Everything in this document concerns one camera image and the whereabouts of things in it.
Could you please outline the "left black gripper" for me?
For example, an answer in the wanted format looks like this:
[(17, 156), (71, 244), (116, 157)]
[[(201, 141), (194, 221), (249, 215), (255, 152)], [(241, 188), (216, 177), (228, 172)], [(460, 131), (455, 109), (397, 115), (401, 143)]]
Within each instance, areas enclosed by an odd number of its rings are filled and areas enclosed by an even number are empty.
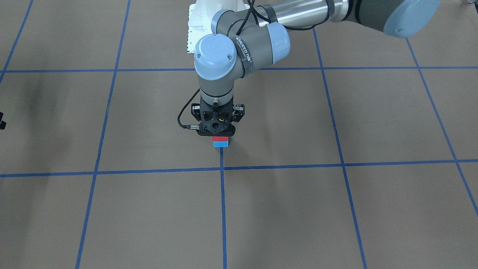
[(229, 102), (214, 107), (201, 97), (200, 104), (191, 104), (191, 115), (201, 123), (213, 120), (230, 124), (231, 121), (239, 122), (244, 117), (245, 105), (233, 105), (233, 98), (231, 98)]

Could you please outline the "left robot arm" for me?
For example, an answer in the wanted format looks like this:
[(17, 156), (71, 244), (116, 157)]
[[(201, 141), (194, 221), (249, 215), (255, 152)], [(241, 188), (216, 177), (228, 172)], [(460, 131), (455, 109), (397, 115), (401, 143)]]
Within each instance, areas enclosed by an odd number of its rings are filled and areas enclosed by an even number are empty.
[(434, 16), (438, 0), (282, 0), (254, 6), (242, 0), (197, 0), (189, 6), (188, 53), (195, 56), (199, 122), (229, 125), (243, 116), (232, 104), (234, 81), (277, 63), (291, 49), (290, 31), (327, 22), (354, 22), (388, 36), (407, 38)]

